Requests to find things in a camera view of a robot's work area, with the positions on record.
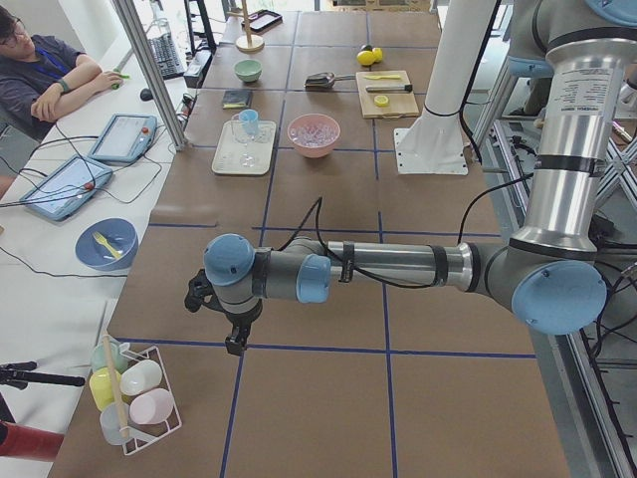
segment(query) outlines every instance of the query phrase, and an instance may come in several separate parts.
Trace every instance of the white surface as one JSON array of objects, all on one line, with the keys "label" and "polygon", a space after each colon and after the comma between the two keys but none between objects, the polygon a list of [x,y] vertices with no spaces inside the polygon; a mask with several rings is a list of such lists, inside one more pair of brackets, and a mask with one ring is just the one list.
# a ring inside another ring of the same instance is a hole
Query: white surface
[{"label": "white surface", "polygon": [[[112,68],[127,51],[127,40],[120,38],[101,61]],[[123,70],[131,79],[115,91],[95,96],[82,108],[64,117],[58,124],[64,134],[99,135],[114,113],[158,116],[154,102],[142,102],[139,91],[145,87],[135,57]],[[183,79],[166,82],[177,105],[186,87]],[[60,138],[53,128],[45,141]],[[62,141],[36,151],[27,167],[49,173],[68,159],[75,148],[89,151],[91,140]],[[90,225],[108,217],[130,221],[143,239],[150,211],[174,156],[170,137],[161,127],[156,143],[135,164],[121,168],[114,165],[114,175],[106,191],[98,193],[78,212],[56,223],[29,211],[25,206],[0,208],[0,246],[21,258],[33,268],[54,274],[100,275],[84,266],[75,256],[75,244]],[[142,189],[153,176],[150,185]],[[35,182],[42,176],[29,173]],[[2,198],[3,204],[18,200],[31,189],[25,177],[18,177]],[[114,274],[126,275],[127,270]],[[31,272],[18,260],[0,251],[0,363],[35,360],[38,371],[87,376],[91,352],[108,323],[121,293],[125,277],[53,278]],[[20,391],[2,385],[4,395],[16,420],[26,426],[60,433],[66,432],[77,405],[81,389],[77,387],[30,384]],[[43,478],[50,463],[15,458],[0,459],[0,477]]]},{"label": "white surface", "polygon": [[467,174],[458,116],[439,118],[425,112],[411,128],[394,130],[400,174]]},{"label": "white surface", "polygon": [[247,167],[241,165],[241,156],[246,146],[235,140],[230,122],[226,121],[212,160],[212,170],[217,174],[265,174],[270,169],[276,131],[277,124],[274,121],[259,121],[259,136],[248,145],[248,150],[256,158],[256,163],[252,167]]}]

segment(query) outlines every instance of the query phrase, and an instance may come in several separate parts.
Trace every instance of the hand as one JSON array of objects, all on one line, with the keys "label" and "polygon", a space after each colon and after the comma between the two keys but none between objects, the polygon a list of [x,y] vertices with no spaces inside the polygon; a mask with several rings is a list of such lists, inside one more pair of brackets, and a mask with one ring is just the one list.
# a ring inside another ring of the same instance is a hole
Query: hand
[{"label": "hand", "polygon": [[123,78],[117,72],[101,72],[92,79],[91,83],[94,85],[96,93],[99,93],[112,88],[113,85],[121,85]]},{"label": "hand", "polygon": [[55,106],[62,95],[62,85],[53,83],[31,105],[31,115],[41,121],[55,121]]}]

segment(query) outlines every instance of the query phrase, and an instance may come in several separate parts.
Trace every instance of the table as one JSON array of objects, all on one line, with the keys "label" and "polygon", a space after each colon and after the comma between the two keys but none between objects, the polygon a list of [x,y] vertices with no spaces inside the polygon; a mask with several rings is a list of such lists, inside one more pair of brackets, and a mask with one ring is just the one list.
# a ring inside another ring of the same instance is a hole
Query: table
[{"label": "table", "polygon": [[[117,38],[100,64],[105,69],[112,68],[127,48],[126,37]],[[125,72],[131,75],[130,80],[116,91],[95,96],[79,110],[60,119],[60,131],[67,136],[97,135],[114,113],[158,116],[154,102],[143,103],[139,99],[145,80],[134,56]],[[171,80],[166,85],[177,106],[186,92],[183,80]],[[61,137],[53,128],[44,142]],[[90,140],[74,142],[81,153],[88,152],[92,144]],[[38,149],[27,167],[49,173],[73,153],[67,143],[55,143]],[[61,223],[47,221],[24,206],[2,208],[0,224],[5,232],[0,236],[0,246],[40,271],[98,274],[77,260],[75,242],[88,226],[114,216],[130,221],[139,239],[143,239],[149,211],[157,200],[174,155],[168,134],[160,132],[155,146],[146,155],[149,159],[143,158],[114,173],[106,186],[111,195],[97,193],[75,215]],[[27,177],[37,182],[42,176],[25,173],[18,177],[2,203],[18,200],[32,187]],[[148,183],[148,188],[137,199],[126,204]],[[88,376],[91,352],[110,319],[127,271],[117,274],[122,277],[52,278],[34,274],[17,259],[0,254],[0,300],[4,308],[0,363],[35,360],[41,372]],[[80,389],[70,386],[37,383],[30,384],[24,391],[9,386],[3,386],[1,391],[19,423],[60,433],[66,432],[81,393]],[[50,468],[50,463],[0,460],[0,476],[35,478],[46,476]]]},{"label": "table", "polygon": [[[228,29],[186,130],[193,146],[172,161],[108,327],[138,348],[159,345],[183,427],[124,458],[103,441],[85,389],[49,476],[569,476],[528,331],[484,297],[333,284],[325,304],[266,301],[242,358],[225,352],[221,315],[184,309],[187,282],[220,234],[278,246],[322,195],[325,239],[452,245],[486,188],[476,164],[462,177],[399,175],[393,130],[413,119],[363,120],[353,84],[303,91],[308,74],[359,69],[355,53],[369,43],[385,52],[373,69],[407,70],[422,103],[435,17],[289,13],[271,33],[248,56]],[[231,114],[220,99],[241,87],[232,66],[248,57],[264,64],[250,88],[261,118],[279,125],[275,155],[265,176],[216,176]],[[324,159],[300,157],[285,136],[310,112],[341,126]],[[489,201],[465,237],[498,240]]]}]

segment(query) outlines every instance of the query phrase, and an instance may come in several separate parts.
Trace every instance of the black mouse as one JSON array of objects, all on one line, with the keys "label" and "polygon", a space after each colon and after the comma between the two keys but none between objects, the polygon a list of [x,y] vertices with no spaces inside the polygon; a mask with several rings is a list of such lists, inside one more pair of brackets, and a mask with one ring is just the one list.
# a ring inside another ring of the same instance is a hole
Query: black mouse
[{"label": "black mouse", "polygon": [[149,88],[144,88],[141,92],[139,92],[139,97],[143,102],[149,102],[152,100],[152,91]]}]

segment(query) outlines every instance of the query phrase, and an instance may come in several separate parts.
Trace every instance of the white tray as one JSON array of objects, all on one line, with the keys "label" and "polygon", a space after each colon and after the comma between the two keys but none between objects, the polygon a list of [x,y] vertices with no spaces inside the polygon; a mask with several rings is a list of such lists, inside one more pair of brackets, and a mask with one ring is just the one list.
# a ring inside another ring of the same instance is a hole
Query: white tray
[{"label": "white tray", "polygon": [[235,140],[230,122],[226,121],[221,130],[219,144],[212,160],[212,170],[216,174],[241,174],[261,176],[270,170],[272,149],[275,144],[277,124],[274,121],[259,121],[259,135],[248,146],[250,153],[257,158],[252,167],[242,166],[240,163],[246,146]]}]

